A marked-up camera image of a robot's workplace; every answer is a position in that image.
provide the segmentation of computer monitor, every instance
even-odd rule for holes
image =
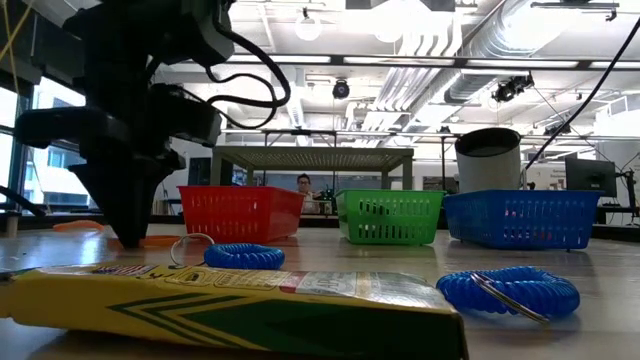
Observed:
[[[567,190],[604,191],[602,196],[618,197],[616,166],[609,161],[565,159]]]

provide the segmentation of shelf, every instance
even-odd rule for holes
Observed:
[[[403,166],[403,188],[410,190],[413,186],[413,149],[218,146],[213,150],[212,185],[220,183],[221,159],[249,173],[256,170],[381,172],[382,186],[387,189],[389,172],[407,165]]]

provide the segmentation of green basket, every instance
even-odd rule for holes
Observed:
[[[444,192],[343,190],[336,195],[340,231],[352,244],[431,244]]]

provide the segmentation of blue basket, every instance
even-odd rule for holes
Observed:
[[[584,249],[596,191],[487,190],[447,196],[452,237],[500,249]]]

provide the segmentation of green stripe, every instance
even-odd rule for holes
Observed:
[[[144,321],[146,323],[149,323],[151,325],[155,325],[155,326],[157,326],[157,327],[159,327],[161,329],[167,330],[168,332],[170,332],[170,333],[172,333],[174,335],[178,335],[178,336],[180,336],[180,337],[182,337],[184,339],[187,339],[189,341],[193,341],[195,343],[204,344],[204,345],[211,345],[210,343],[208,343],[206,341],[203,341],[203,340],[200,340],[200,339],[198,339],[196,337],[193,337],[193,336],[190,336],[188,334],[185,334],[182,331],[176,330],[176,329],[172,328],[171,326],[167,326],[167,325],[165,325],[165,324],[163,324],[163,323],[161,323],[159,321],[156,321],[156,320],[153,320],[153,319],[148,319],[148,318],[146,318],[146,317],[144,317],[142,315],[136,314],[136,313],[131,312],[131,311],[127,310],[127,309],[120,308],[120,305],[110,306],[109,309],[111,309],[113,311],[117,311],[117,312],[122,313],[124,315],[129,315],[131,317],[134,317],[134,318],[136,318],[138,320],[142,320],[142,321]]]
[[[157,303],[168,302],[168,301],[191,299],[191,298],[198,297],[198,296],[203,296],[203,295],[206,295],[206,294],[189,293],[189,294],[183,294],[183,295],[176,295],[176,296],[168,296],[168,297],[161,297],[161,298],[153,298],[153,299],[134,301],[134,302],[125,303],[125,304],[118,304],[118,305],[113,305],[113,306],[111,306],[109,308],[110,309],[111,308],[124,309],[124,308],[130,308],[130,307],[134,307],[134,306],[140,306],[140,305],[157,304]]]
[[[190,303],[182,303],[182,304],[173,304],[173,305],[160,306],[160,307],[155,307],[155,308],[150,308],[150,309],[144,309],[143,311],[144,312],[163,312],[163,311],[177,310],[177,309],[182,309],[182,308],[189,308],[189,307],[196,307],[196,306],[202,306],[202,305],[215,304],[215,303],[231,301],[231,300],[238,300],[238,299],[242,299],[242,298],[243,298],[242,296],[223,296],[223,297],[209,299],[209,300],[202,300],[202,301],[196,301],[196,302],[190,302]]]
[[[153,315],[155,317],[158,317],[164,321],[170,322],[184,330],[190,331],[194,334],[198,334],[200,336],[206,337],[208,339],[214,340],[214,341],[218,341],[221,342],[229,347],[234,347],[237,348],[239,347],[238,344],[229,341],[227,339],[218,337],[216,335],[213,335],[211,333],[202,331],[202,330],[198,330],[196,328],[193,328],[189,325],[183,324],[178,320],[172,319],[164,314],[162,314],[163,311],[169,311],[169,310],[178,310],[178,309],[183,309],[183,308],[192,308],[192,307],[197,307],[197,306],[203,306],[203,305],[210,305],[210,304],[216,304],[216,303],[221,303],[221,302],[225,302],[225,301],[232,301],[232,300],[238,300],[238,299],[242,299],[243,297],[240,296],[224,296],[221,298],[216,298],[216,299],[211,299],[211,300],[205,300],[205,301],[197,301],[197,302],[192,302],[192,303],[188,303],[188,304],[179,304],[179,305],[168,305],[168,306],[162,306],[162,307],[156,307],[156,308],[151,308],[151,309],[143,309],[142,311]]]

